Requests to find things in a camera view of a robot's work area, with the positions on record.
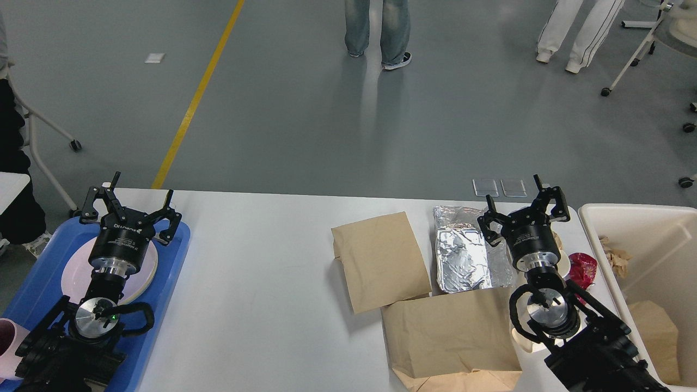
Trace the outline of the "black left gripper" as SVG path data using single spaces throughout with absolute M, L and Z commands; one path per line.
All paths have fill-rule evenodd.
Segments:
M 128 213 L 124 221 L 124 207 L 114 193 L 119 178 L 120 171 L 115 171 L 109 185 L 91 186 L 88 189 L 80 223 L 97 223 L 98 213 L 94 203 L 100 199 L 108 214 L 101 218 L 101 229 L 90 251 L 89 263 L 99 273 L 128 278 L 139 273 L 145 261 L 157 260 L 157 250 L 152 240 L 168 246 L 176 235 L 182 215 L 171 206 L 174 190 L 169 189 L 161 209 L 150 214 Z M 156 232 L 155 225 L 160 221 L 167 221 L 168 226 Z

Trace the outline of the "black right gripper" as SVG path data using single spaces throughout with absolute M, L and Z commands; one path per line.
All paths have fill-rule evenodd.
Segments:
M 486 243 L 496 247 L 505 241 L 515 270 L 526 272 L 537 266 L 555 266 L 561 259 L 560 250 L 551 231 L 552 222 L 571 220 L 565 195 L 558 186 L 545 186 L 535 174 L 538 194 L 530 208 L 499 213 L 490 194 L 486 196 L 487 210 L 478 218 Z M 491 228 L 501 225 L 500 231 Z

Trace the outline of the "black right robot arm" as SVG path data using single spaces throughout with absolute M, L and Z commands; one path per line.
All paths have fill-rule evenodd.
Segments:
M 486 242 L 505 242 L 513 268 L 525 277 L 509 299 L 513 329 L 548 349 L 545 364 L 569 391 L 666 391 L 638 359 L 630 327 L 559 273 L 551 225 L 568 222 L 570 212 L 561 188 L 534 180 L 538 193 L 530 206 L 503 214 L 488 195 L 478 218 Z

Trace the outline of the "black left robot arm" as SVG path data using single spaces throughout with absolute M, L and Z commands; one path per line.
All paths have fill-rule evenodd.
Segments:
M 125 284 L 139 273 L 149 245 L 172 243 L 181 214 L 170 189 L 161 209 L 146 213 L 124 207 L 115 196 L 120 172 L 109 186 L 91 188 L 79 222 L 98 225 L 88 258 L 90 283 L 79 301 L 63 295 L 19 344 L 19 391 L 90 391 L 106 387 L 126 355 L 115 346 L 155 326 L 152 306 L 123 302 Z

